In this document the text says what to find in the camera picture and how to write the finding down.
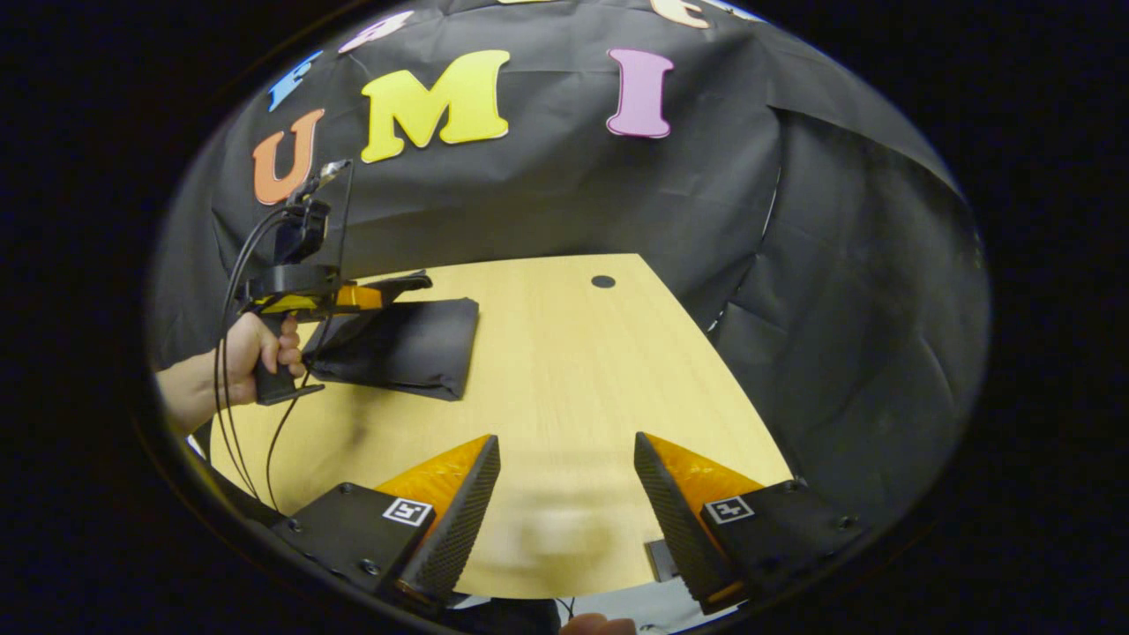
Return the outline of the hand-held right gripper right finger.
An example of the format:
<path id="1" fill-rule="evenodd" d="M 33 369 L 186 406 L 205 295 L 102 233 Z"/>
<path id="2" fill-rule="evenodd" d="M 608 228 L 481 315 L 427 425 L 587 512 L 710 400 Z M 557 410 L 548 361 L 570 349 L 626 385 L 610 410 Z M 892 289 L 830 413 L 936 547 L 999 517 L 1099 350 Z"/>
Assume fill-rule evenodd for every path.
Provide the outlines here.
<path id="1" fill-rule="evenodd" d="M 639 430 L 633 466 L 669 555 L 707 615 L 795 594 L 834 568 L 870 524 L 805 482 L 762 485 Z"/>

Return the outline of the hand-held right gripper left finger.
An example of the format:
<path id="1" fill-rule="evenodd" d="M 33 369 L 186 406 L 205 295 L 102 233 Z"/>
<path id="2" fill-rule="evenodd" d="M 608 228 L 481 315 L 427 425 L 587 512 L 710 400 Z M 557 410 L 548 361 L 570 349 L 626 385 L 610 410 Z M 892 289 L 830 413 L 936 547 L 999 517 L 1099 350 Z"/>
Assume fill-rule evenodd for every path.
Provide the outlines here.
<path id="1" fill-rule="evenodd" d="M 484 435 L 367 488 L 339 482 L 270 534 L 345 586 L 423 614 L 454 602 L 501 471 Z"/>

